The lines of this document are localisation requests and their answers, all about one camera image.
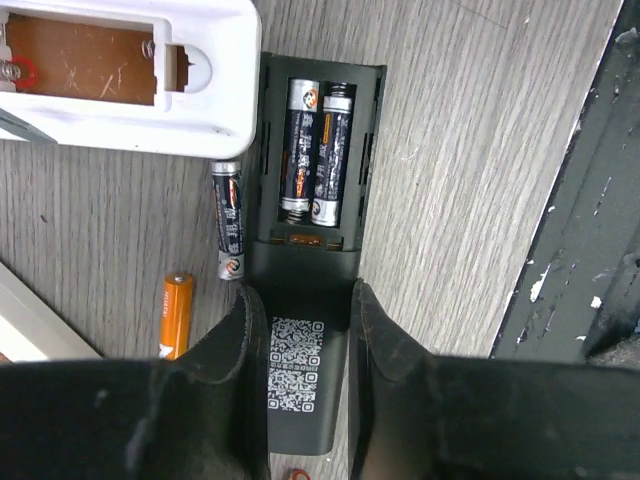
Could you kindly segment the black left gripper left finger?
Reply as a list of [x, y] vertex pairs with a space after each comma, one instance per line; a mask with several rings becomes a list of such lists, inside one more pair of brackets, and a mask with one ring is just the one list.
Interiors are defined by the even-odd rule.
[[1, 368], [5, 479], [266, 479], [269, 332], [257, 292], [186, 354]]

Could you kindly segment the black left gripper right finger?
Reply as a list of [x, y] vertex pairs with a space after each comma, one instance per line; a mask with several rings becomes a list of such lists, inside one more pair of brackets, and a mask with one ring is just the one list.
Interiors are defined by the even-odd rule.
[[436, 356], [357, 281], [349, 344], [354, 479], [635, 479], [628, 368]]

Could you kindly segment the orange AAA battery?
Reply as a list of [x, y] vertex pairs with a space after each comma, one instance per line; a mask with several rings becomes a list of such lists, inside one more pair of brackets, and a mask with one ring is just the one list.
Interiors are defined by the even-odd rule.
[[191, 275], [172, 273], [164, 280], [159, 357], [175, 360], [188, 350], [194, 282]]

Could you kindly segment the long white remote control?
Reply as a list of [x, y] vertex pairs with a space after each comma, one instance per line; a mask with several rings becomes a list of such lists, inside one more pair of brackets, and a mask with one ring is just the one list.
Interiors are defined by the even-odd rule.
[[99, 359], [101, 355], [1, 264], [1, 354], [11, 362]]

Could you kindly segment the white remote with black batteries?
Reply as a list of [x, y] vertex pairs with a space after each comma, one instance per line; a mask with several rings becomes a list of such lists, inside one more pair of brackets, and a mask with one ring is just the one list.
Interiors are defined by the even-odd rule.
[[1, 110], [60, 145], [229, 159], [260, 48], [250, 1], [5, 1]]

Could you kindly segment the orange handle screwdriver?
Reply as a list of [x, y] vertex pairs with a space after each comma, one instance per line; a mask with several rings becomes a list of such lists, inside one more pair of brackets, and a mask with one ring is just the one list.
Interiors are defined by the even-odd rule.
[[4, 109], [2, 109], [0, 113], [0, 127], [2, 130], [22, 140], [35, 143], [57, 144], [57, 141], [50, 135]]

